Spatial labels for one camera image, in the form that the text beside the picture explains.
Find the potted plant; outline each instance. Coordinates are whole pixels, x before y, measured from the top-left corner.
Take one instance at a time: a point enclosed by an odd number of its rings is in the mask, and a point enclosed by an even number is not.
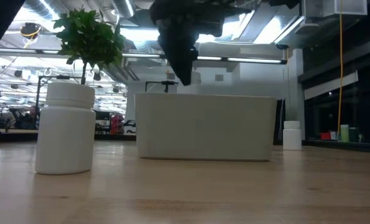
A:
[[[74,174],[91,169],[95,135],[95,90],[85,85],[87,65],[102,70],[109,64],[119,65],[124,37],[120,26],[97,21],[102,13],[84,9],[62,14],[54,28],[62,39],[60,55],[70,56],[68,64],[82,59],[81,85],[53,82],[48,85],[47,104],[41,112],[37,141],[36,171],[41,174]]]
[[[66,62],[69,65],[76,59],[82,59],[82,85],[85,84],[88,64],[92,68],[98,65],[101,71],[111,63],[117,65],[121,63],[123,57],[121,50],[124,47],[125,38],[120,34],[119,24],[113,32],[110,23],[103,21],[102,12],[74,9],[68,15],[61,14],[60,19],[55,21],[54,29],[59,27],[64,27],[64,30],[56,33],[56,37],[62,40],[62,50],[58,54],[70,56]]]

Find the wooden table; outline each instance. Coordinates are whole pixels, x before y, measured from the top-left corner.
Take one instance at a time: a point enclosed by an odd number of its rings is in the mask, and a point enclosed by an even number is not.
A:
[[[135,142],[97,141],[91,172],[39,175],[35,149],[0,144],[0,223],[370,224],[370,153],[162,161],[138,159]]]

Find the small white bottle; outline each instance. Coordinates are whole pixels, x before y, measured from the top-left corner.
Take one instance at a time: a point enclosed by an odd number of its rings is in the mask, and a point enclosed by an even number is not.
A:
[[[95,90],[74,83],[51,83],[41,111],[36,171],[74,174],[91,169],[96,114]]]
[[[283,149],[301,150],[300,122],[285,121],[283,127]]]

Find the glass wall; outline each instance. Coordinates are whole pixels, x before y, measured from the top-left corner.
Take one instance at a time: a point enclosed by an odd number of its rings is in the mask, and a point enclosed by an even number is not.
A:
[[[341,132],[337,139],[339,88],[305,101],[308,140],[370,143],[370,67],[343,87]]]

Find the pipe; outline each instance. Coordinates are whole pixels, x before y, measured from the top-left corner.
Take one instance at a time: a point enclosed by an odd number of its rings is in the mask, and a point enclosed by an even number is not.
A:
[[[136,11],[133,0],[113,0],[113,6],[116,13],[125,19],[133,17]]]
[[[55,6],[57,3],[60,2],[58,0],[26,0],[23,7],[41,16],[43,19],[51,21],[59,19],[57,10],[52,8],[52,6]]]
[[[148,41],[145,41],[145,40],[136,41],[135,40],[133,41],[133,43],[135,45],[135,48],[137,49],[137,53],[141,53],[141,54],[159,54],[160,53],[160,52],[157,52],[157,50],[152,49]],[[165,59],[150,58],[150,60],[154,62],[158,62],[158,63],[165,62]]]

